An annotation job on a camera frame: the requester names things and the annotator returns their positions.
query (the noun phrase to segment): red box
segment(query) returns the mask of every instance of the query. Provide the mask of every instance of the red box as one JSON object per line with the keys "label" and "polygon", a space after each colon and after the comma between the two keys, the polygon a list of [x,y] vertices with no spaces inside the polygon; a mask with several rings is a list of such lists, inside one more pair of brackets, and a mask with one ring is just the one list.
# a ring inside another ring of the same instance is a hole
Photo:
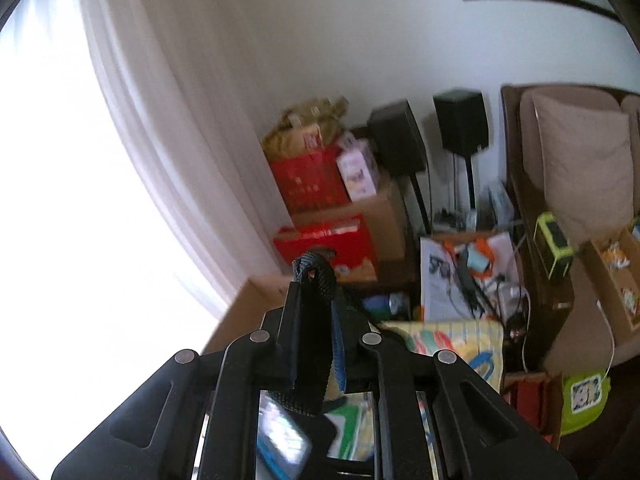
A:
{"label": "red box", "polygon": [[309,250],[322,254],[339,283],[377,279],[376,251],[362,215],[297,229],[283,227],[273,244],[288,264]]}
{"label": "red box", "polygon": [[284,203],[290,213],[317,211],[350,202],[335,159],[341,149],[324,150],[270,162]]}

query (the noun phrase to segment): beige cushion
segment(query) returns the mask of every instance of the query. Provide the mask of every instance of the beige cushion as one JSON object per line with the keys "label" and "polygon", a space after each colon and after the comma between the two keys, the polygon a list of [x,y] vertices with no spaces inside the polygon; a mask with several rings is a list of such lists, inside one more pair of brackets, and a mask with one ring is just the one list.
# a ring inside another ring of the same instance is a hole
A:
{"label": "beige cushion", "polygon": [[629,118],[533,97],[546,203],[577,247],[634,215]]}
{"label": "beige cushion", "polygon": [[620,104],[631,120],[631,156],[634,159],[634,211],[640,210],[640,96],[628,95]]}
{"label": "beige cushion", "polygon": [[553,376],[572,376],[604,370],[611,356],[609,329],[596,306],[598,296],[579,257],[569,273],[574,285],[574,309],[544,361],[545,370]]}
{"label": "beige cushion", "polygon": [[538,120],[533,105],[533,96],[551,97],[568,105],[593,108],[594,110],[620,111],[614,97],[595,88],[577,85],[550,84],[536,86],[524,92],[520,99],[520,131],[522,133],[522,165],[534,186],[544,189],[542,148],[538,133]]}

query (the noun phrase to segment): metal screw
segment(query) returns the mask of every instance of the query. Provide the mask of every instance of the metal screw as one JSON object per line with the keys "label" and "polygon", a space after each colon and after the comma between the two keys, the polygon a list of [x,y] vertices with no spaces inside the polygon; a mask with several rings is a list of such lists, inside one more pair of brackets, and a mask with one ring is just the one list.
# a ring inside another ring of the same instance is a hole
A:
{"label": "metal screw", "polygon": [[254,343],[264,343],[265,341],[268,341],[270,337],[269,332],[266,330],[256,330],[251,333],[249,339]]}
{"label": "metal screw", "polygon": [[194,352],[193,350],[180,350],[175,355],[175,361],[177,363],[180,363],[181,365],[185,365],[187,363],[190,363],[195,358],[196,358],[196,352]]}
{"label": "metal screw", "polygon": [[365,345],[377,345],[382,342],[382,338],[380,337],[380,334],[376,332],[367,332],[362,336],[362,342]]}
{"label": "metal screw", "polygon": [[458,358],[451,350],[442,350],[438,352],[438,361],[446,365],[452,365]]}

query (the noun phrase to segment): white cable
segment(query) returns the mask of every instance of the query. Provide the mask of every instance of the white cable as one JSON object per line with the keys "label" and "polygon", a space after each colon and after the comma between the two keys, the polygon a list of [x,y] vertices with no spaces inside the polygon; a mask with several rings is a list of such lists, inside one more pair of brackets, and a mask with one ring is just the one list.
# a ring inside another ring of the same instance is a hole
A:
{"label": "white cable", "polygon": [[607,325],[607,328],[609,329],[609,336],[611,338],[611,359],[609,359],[609,366],[607,366],[607,372],[604,374],[604,376],[606,377],[609,375],[609,371],[611,370],[611,365],[613,364],[613,356],[616,354],[616,340],[613,337],[613,329],[611,328],[611,323],[609,322],[609,318],[607,318],[607,315],[604,313],[604,310],[602,309],[602,304],[600,303],[600,300],[596,301],[596,306],[598,307],[598,310],[602,314],[602,319],[604,319],[604,322]]}
{"label": "white cable", "polygon": [[513,250],[513,253],[511,253],[509,261],[507,262],[507,266],[504,269],[505,276],[507,275],[507,272],[509,272],[509,269],[511,269],[511,264],[516,260],[516,254],[518,254],[518,251],[520,250],[520,248],[522,247],[522,244],[524,243],[524,240],[526,239],[527,239],[527,235],[522,235],[522,238],[518,240],[518,243],[516,244],[516,247]]}
{"label": "white cable", "polygon": [[528,374],[529,369],[527,368],[527,362],[524,359],[524,348],[527,344],[527,337],[529,337],[529,325],[531,324],[531,297],[527,289],[523,286],[520,286],[520,293],[527,298],[527,305],[529,305],[527,309],[527,331],[525,332],[524,339],[522,340],[522,369],[524,370],[524,373]]}

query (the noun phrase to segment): sticker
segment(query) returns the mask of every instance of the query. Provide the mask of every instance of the sticker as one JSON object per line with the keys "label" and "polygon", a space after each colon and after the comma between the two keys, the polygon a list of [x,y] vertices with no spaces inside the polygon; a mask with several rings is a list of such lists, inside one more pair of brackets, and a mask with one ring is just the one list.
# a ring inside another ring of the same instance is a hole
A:
{"label": "sticker", "polygon": [[587,377],[571,386],[571,412],[581,413],[602,401],[602,377]]}

